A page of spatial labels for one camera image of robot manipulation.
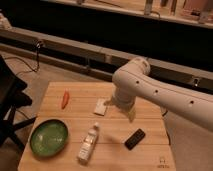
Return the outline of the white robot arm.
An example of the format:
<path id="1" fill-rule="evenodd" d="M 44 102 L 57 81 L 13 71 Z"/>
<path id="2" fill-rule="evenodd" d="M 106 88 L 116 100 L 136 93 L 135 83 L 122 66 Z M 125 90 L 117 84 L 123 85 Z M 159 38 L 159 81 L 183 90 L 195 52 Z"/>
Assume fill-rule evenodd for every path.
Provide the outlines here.
<path id="1" fill-rule="evenodd" d="M 155 80 L 148 76 L 150 69 L 142 57 L 117 69 L 112 76 L 115 90 L 111 103 L 133 121 L 135 100 L 144 98 L 213 132 L 213 95 Z"/>

